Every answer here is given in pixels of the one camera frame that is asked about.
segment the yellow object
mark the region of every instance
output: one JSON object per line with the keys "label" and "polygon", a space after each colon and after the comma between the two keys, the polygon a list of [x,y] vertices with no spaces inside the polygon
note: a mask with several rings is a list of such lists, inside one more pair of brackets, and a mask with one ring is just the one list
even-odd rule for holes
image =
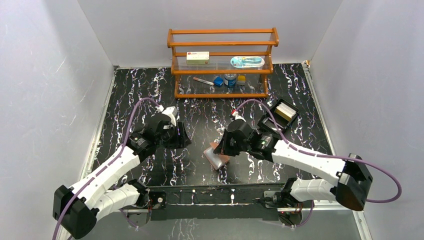
{"label": "yellow object", "polygon": [[237,77],[237,85],[245,85],[246,84],[246,77],[244,75],[239,75]]}
{"label": "yellow object", "polygon": [[276,107],[275,113],[283,117],[285,120],[290,121],[296,114],[296,111],[282,102]]}

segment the white box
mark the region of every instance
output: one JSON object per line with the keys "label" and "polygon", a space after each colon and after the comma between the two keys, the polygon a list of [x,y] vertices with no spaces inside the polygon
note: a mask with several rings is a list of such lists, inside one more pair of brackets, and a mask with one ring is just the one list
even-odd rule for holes
{"label": "white box", "polygon": [[188,51],[186,61],[187,61],[187,64],[189,65],[208,64],[209,52],[208,51]]}

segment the cable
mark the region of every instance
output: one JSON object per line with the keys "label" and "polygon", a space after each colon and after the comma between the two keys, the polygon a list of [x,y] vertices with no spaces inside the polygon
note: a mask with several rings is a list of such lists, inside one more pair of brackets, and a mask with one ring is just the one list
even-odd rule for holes
{"label": "cable", "polygon": [[[384,169],[382,169],[381,167],[379,167],[379,166],[377,166],[377,165],[375,165],[375,164],[373,164],[373,163],[370,163],[370,162],[367,162],[367,161],[364,161],[364,160],[361,160],[361,159],[356,159],[356,158],[352,158],[352,157],[345,157],[345,156],[336,156],[336,155],[327,155],[327,154],[315,154],[315,153],[312,153],[312,152],[308,152],[308,151],[304,151],[304,150],[299,150],[299,149],[297,149],[297,147],[295,147],[295,146],[293,146],[292,144],[291,144],[291,142],[289,141],[289,140],[287,140],[287,138],[284,136],[284,134],[281,132],[281,130],[280,130],[280,128],[278,128],[278,126],[277,126],[277,122],[276,122],[276,119],[274,118],[274,115],[271,113],[271,110],[268,108],[268,106],[265,104],[265,103],[263,103],[263,102],[261,102],[261,101],[259,101],[259,100],[257,100],[257,99],[248,99],[248,100],[246,100],[246,101],[244,101],[244,102],[242,102],[235,110],[236,111],[239,111],[239,109],[243,106],[243,105],[245,105],[246,103],[248,103],[248,102],[255,102],[255,103],[259,103],[260,105],[262,105],[264,108],[265,108],[265,110],[268,112],[268,114],[269,114],[269,116],[271,117],[271,119],[272,119],[272,121],[274,122],[274,126],[275,126],[275,129],[277,129],[278,130],[278,133],[279,133],[279,135],[281,136],[281,139],[286,143],[286,144],[288,144],[288,146],[290,147],[290,148],[292,148],[293,150],[295,150],[295,151],[298,151],[299,153],[302,153],[302,154],[305,154],[305,155],[309,155],[309,156],[316,156],[316,157],[318,157],[318,158],[329,158],[329,159],[341,159],[341,160],[349,160],[349,161],[352,161],[352,162],[356,162],[356,163],[361,163],[361,164],[365,164],[365,165],[368,165],[368,166],[370,166],[370,167],[372,167],[372,168],[375,168],[375,169],[377,169],[377,170],[379,170],[380,172],[382,172],[382,173],[384,173],[384,174],[386,174],[389,178],[391,178],[392,180],[393,180],[393,182],[396,184],[396,186],[397,186],[397,194],[394,196],[394,197],[392,197],[392,198],[389,198],[389,199],[384,199],[384,200],[374,200],[374,199],[367,199],[366,201],[367,202],[370,202],[370,203],[377,203],[377,204],[385,204],[385,203],[390,203],[390,202],[393,202],[393,201],[396,201],[400,196],[401,196],[401,194],[402,194],[402,186],[401,186],[401,183],[396,179],[396,177],[395,176],[393,176],[393,174],[391,174],[390,172],[388,172],[388,171],[386,171],[386,170],[384,170]],[[300,227],[300,226],[302,226],[302,225],[304,225],[305,223],[306,223],[306,221],[310,218],[310,216],[311,216],[311,214],[312,214],[312,209],[313,209],[313,207],[311,207],[310,208],[310,211],[309,211],[309,215],[308,215],[308,217],[306,218],[306,220],[303,222],[303,223],[301,223],[301,224],[299,224],[298,225],[298,227]]]}
{"label": "cable", "polygon": [[[124,147],[127,145],[127,141],[128,141],[128,137],[130,135],[130,128],[131,128],[131,124],[133,123],[133,119],[134,119],[134,115],[136,114],[136,110],[138,109],[138,107],[140,106],[140,104],[143,101],[150,101],[151,103],[153,103],[156,107],[159,107],[160,105],[155,102],[155,100],[153,100],[150,97],[144,97],[140,100],[138,100],[138,102],[135,104],[134,108],[132,109],[131,112],[131,116],[129,117],[129,121],[128,121],[128,127],[126,128],[126,133],[125,136],[123,138],[123,143],[121,145],[121,149],[119,151],[119,153],[115,156],[115,158],[113,158],[106,167],[104,167],[103,169],[101,169],[96,175],[95,177],[98,177],[101,173],[103,173],[111,164],[113,164],[118,158],[121,157],[122,153],[124,152]],[[53,240],[56,240],[57,236],[58,236],[58,232],[59,232],[59,227],[61,226],[61,223],[64,219],[64,216],[66,214],[66,212],[68,211],[68,209],[70,208],[71,204],[74,202],[74,200],[77,198],[77,196],[88,186],[90,185],[90,183],[95,179],[95,177],[90,178],[71,198],[70,200],[67,202],[67,204],[65,205],[65,207],[63,208],[62,212],[60,213],[59,218],[57,219],[57,223],[56,223],[56,227],[54,228],[54,232],[53,232]]]}
{"label": "cable", "polygon": [[128,216],[127,214],[124,212],[124,210],[122,208],[119,209],[119,211],[123,214],[123,216],[125,217],[126,221],[131,225],[131,227],[133,228],[138,228],[139,226],[137,225],[137,223],[133,222]]}
{"label": "cable", "polygon": [[304,203],[302,202],[302,203],[299,203],[300,204],[300,209],[299,209],[299,212],[298,213],[301,213],[302,212],[302,209],[304,209]]}
{"label": "cable", "polygon": [[293,225],[295,225],[288,217],[284,217],[283,215],[278,215],[278,218],[279,218],[279,220],[280,220],[280,222],[282,223],[282,225],[284,226],[285,224],[284,224],[284,222],[283,221],[285,221],[285,222],[287,222],[287,223],[289,223],[290,224],[290,226],[293,226]]}
{"label": "cable", "polygon": [[312,209],[314,209],[314,207],[315,207],[314,200],[311,200],[311,202],[312,202],[312,205],[310,206],[309,214],[307,215],[307,217],[306,217],[305,221],[303,221],[303,222],[299,223],[299,225],[296,225],[296,228],[298,228],[298,227],[302,227],[302,226],[303,226],[303,225],[305,225],[305,224],[306,224],[306,222],[307,222],[307,221],[311,218],[311,216],[312,216]]}

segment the white wall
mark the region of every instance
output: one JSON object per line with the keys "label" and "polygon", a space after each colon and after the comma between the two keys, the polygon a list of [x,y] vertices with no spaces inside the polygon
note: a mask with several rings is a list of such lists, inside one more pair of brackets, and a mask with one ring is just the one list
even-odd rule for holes
{"label": "white wall", "polygon": [[276,27],[275,63],[310,60],[342,0],[78,0],[113,65],[171,66],[171,29]]}
{"label": "white wall", "polygon": [[76,0],[0,2],[0,239],[51,239],[54,191],[79,179],[112,77]]}
{"label": "white wall", "polygon": [[[367,203],[374,240],[424,235],[424,1],[345,0],[311,62],[311,74],[336,153],[357,153],[392,172],[398,201]],[[371,172],[373,199],[395,195]]]}

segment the small jar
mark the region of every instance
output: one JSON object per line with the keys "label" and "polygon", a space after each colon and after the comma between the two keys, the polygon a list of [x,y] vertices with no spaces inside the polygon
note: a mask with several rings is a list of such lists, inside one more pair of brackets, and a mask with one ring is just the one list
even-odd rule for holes
{"label": "small jar", "polygon": [[237,74],[235,73],[227,73],[224,74],[224,84],[228,87],[234,87],[236,85]]}

